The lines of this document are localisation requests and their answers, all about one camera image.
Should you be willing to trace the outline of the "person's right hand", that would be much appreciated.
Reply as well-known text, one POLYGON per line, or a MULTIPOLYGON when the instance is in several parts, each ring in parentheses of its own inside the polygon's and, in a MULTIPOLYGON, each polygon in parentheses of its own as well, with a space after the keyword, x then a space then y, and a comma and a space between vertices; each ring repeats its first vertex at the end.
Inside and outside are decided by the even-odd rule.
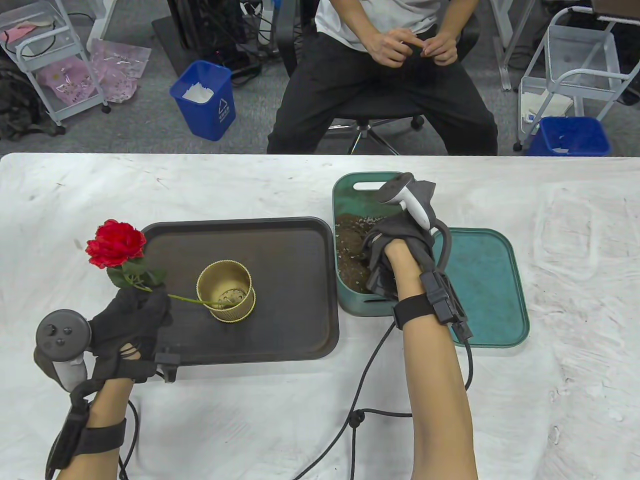
POLYGON ((434 272, 434 239, 409 214, 397 214, 377 222, 366 234, 362 254, 369 269, 366 288, 389 300, 398 299, 396 278, 408 274, 418 279, 434 272))

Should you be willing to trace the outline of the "person's left hand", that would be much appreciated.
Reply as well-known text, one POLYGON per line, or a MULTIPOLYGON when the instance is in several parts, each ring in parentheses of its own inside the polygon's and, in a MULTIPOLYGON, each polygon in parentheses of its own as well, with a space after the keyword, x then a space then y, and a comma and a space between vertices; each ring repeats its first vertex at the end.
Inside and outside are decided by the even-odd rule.
POLYGON ((165 286, 150 292, 121 288, 89 321, 94 381, 119 378, 144 383, 157 372, 154 361, 161 327, 173 322, 165 286))

